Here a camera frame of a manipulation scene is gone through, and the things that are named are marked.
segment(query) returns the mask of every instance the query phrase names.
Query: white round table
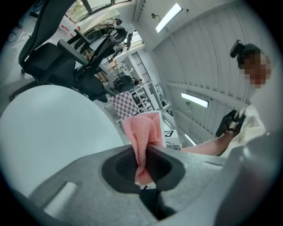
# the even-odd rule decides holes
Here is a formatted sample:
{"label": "white round table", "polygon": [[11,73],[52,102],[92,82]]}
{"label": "white round table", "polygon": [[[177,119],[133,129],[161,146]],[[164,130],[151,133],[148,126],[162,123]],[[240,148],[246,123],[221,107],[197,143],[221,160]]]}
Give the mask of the white round table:
{"label": "white round table", "polygon": [[65,87],[27,90],[0,118],[1,170],[26,197],[72,161],[119,146],[120,135],[104,112]]}

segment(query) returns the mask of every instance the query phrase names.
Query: white corrugated ceiling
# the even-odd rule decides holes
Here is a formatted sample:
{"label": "white corrugated ceiling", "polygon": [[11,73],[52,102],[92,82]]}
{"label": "white corrugated ceiling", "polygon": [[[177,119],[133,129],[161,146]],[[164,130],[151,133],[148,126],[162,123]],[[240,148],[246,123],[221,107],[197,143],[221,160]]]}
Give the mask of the white corrugated ceiling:
{"label": "white corrugated ceiling", "polygon": [[[159,22],[151,14],[163,18],[176,2],[184,10],[168,24],[170,33],[158,34]],[[154,56],[179,134],[187,133],[195,143],[212,139],[223,116],[248,106],[254,92],[229,56],[234,42],[259,46],[272,62],[279,55],[264,24],[240,1],[146,0],[135,26]],[[188,106],[182,92],[209,100],[209,107]]]}

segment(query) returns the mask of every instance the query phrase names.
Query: checkered cloth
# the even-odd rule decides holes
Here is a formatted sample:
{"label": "checkered cloth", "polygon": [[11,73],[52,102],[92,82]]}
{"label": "checkered cloth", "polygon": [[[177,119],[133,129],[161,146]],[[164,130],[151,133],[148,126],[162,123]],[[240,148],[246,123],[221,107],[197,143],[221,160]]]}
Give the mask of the checkered cloth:
{"label": "checkered cloth", "polygon": [[139,112],[138,106],[129,92],[120,93],[116,97],[111,97],[110,101],[122,120],[134,116]]}

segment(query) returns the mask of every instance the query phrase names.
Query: gray floor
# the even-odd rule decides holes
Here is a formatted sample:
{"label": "gray floor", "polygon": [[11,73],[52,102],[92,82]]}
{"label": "gray floor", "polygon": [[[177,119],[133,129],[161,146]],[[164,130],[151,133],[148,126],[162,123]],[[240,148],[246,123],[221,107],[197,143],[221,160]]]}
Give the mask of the gray floor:
{"label": "gray floor", "polygon": [[[23,27],[24,34],[31,34],[35,25],[36,19],[30,17]],[[48,42],[52,42],[57,44],[57,42],[61,38],[65,38],[66,33],[64,31],[58,30],[54,36],[48,40]],[[33,81],[33,77],[29,74],[22,75],[21,74],[21,66],[18,63],[19,53],[22,50],[25,42],[27,41],[28,36],[14,45],[5,44],[0,53],[0,116],[3,114],[4,110],[8,106],[9,96],[13,91],[18,88],[24,86],[25,84]],[[106,104],[94,101],[96,105],[98,105],[103,112],[109,117],[115,128],[117,129],[124,145],[130,144],[128,138],[123,133],[120,124],[116,124],[115,120],[118,119],[118,115],[116,114],[113,107],[109,107],[105,109],[104,106]]]}

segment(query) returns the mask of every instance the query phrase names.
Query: pink towel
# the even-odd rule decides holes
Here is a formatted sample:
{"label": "pink towel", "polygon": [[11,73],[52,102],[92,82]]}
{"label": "pink towel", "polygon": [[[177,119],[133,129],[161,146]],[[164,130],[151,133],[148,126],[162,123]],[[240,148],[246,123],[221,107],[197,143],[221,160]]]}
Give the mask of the pink towel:
{"label": "pink towel", "polygon": [[149,184],[152,179],[145,169],[145,150],[148,144],[163,146],[159,113],[136,115],[123,120],[122,124],[136,155],[136,180],[140,185]]}

